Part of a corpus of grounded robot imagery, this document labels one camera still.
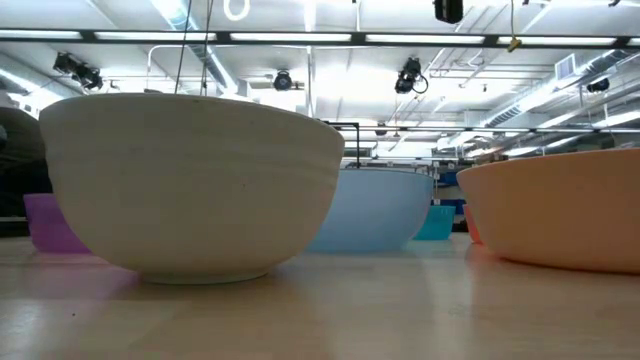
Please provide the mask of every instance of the wooden table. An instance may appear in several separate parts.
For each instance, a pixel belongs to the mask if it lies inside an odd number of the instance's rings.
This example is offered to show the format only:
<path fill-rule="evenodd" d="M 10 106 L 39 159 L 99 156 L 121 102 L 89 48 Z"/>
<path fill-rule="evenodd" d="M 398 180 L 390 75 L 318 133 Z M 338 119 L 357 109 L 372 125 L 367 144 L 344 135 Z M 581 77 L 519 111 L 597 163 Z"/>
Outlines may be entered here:
<path fill-rule="evenodd" d="M 0 359 L 640 359 L 640 277 L 468 244 L 302 255 L 254 281 L 166 286 L 4 239 Z"/>

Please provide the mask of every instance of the purple bowl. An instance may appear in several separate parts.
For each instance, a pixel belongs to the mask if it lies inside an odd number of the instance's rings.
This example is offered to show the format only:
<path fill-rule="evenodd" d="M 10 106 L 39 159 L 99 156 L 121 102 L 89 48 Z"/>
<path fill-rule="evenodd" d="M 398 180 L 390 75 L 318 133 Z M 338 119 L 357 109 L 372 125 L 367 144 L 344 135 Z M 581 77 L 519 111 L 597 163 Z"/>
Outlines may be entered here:
<path fill-rule="evenodd" d="M 67 225 L 53 194 L 25 195 L 24 206 L 27 210 L 31 239 L 38 251 L 65 254 L 91 253 Z"/>

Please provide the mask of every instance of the yellow clip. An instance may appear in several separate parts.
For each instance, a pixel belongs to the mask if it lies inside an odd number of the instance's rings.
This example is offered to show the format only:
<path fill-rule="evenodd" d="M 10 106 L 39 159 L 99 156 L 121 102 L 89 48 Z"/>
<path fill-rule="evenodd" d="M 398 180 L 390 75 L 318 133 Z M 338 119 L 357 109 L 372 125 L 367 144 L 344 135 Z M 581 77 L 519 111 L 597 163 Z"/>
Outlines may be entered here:
<path fill-rule="evenodd" d="M 522 45 L 522 40 L 520 39 L 516 39 L 516 37 L 512 37 L 511 38 L 511 43 L 509 44 L 509 47 L 507 48 L 507 52 L 512 53 L 515 49 L 519 48 L 520 45 Z"/>

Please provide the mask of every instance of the orange bowl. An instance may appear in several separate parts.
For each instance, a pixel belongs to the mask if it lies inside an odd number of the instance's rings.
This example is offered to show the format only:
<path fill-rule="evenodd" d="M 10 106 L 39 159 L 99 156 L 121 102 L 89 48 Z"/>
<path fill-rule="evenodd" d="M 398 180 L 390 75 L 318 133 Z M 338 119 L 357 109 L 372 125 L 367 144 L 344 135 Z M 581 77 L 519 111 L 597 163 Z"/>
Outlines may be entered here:
<path fill-rule="evenodd" d="M 462 209 L 464 210 L 464 218 L 467 220 L 467 227 L 469 228 L 469 235 L 471 236 L 471 242 L 474 244 L 482 245 L 482 240 L 480 240 L 480 234 L 478 233 L 478 228 L 476 227 L 476 221 L 473 219 L 473 215 L 471 215 L 471 208 L 469 205 L 462 205 Z"/>
<path fill-rule="evenodd" d="M 498 256 L 640 273 L 640 149 L 493 163 L 458 173 L 479 234 Z"/>

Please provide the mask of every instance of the bowl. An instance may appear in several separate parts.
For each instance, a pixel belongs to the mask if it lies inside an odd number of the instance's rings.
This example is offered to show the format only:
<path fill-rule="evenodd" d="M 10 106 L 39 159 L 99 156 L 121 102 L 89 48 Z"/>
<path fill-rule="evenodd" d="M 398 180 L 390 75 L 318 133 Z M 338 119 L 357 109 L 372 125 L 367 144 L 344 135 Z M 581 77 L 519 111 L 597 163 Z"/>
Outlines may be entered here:
<path fill-rule="evenodd" d="M 640 149 L 493 163 L 458 181 L 497 255 L 568 269 L 640 273 Z"/>
<path fill-rule="evenodd" d="M 478 228 L 476 227 L 476 221 L 473 219 L 473 214 L 471 214 L 471 208 L 469 205 L 463 205 L 462 208 L 464 209 L 464 218 L 467 220 L 467 227 L 469 229 L 469 235 L 471 236 L 471 242 L 482 245 L 480 233 L 478 233 Z"/>
<path fill-rule="evenodd" d="M 414 240 L 449 240 L 453 231 L 455 206 L 431 205 L 427 219 L 413 237 Z"/>
<path fill-rule="evenodd" d="M 329 215 L 308 250 L 400 250 L 424 222 L 432 188 L 430 177 L 413 172 L 340 170 Z"/>
<path fill-rule="evenodd" d="M 344 147 L 321 121 L 185 95 L 67 99 L 40 123 L 73 231 L 159 283 L 247 280 L 303 250 L 329 210 Z"/>
<path fill-rule="evenodd" d="M 53 194 L 27 194 L 24 206 L 31 241 L 38 251 L 57 254 L 91 252 L 69 228 Z"/>

